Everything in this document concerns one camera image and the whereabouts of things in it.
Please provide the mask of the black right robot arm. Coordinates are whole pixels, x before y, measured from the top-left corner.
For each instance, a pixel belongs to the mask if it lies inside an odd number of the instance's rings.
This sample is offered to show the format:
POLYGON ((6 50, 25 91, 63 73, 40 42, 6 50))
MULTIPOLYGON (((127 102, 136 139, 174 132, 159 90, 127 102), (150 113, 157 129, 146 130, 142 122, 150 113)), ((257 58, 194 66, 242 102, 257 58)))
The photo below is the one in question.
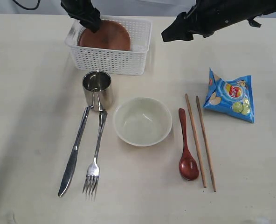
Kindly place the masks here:
POLYGON ((260 28, 255 18, 275 12, 276 0, 197 0, 188 12, 178 14, 161 36, 164 42, 191 41, 194 35, 207 38, 244 20, 260 28))

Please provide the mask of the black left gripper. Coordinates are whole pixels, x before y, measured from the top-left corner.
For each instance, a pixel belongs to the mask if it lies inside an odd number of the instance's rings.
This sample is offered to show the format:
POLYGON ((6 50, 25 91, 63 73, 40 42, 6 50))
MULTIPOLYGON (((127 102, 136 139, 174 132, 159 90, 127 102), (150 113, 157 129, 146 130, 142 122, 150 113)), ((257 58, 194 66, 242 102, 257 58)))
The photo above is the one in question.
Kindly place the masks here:
POLYGON ((100 12, 94 8, 90 0, 61 0, 61 7, 80 24, 96 33, 101 26, 100 12))

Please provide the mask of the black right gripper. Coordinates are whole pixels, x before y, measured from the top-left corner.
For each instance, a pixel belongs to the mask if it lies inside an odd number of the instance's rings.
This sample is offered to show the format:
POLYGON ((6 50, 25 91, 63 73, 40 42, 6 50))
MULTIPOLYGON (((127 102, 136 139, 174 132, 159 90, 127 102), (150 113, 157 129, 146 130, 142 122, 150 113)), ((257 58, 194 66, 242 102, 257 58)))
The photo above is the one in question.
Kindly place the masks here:
POLYGON ((177 15, 162 31, 163 42, 191 41, 194 34, 204 37, 264 11, 262 0, 198 0, 188 13, 177 15))

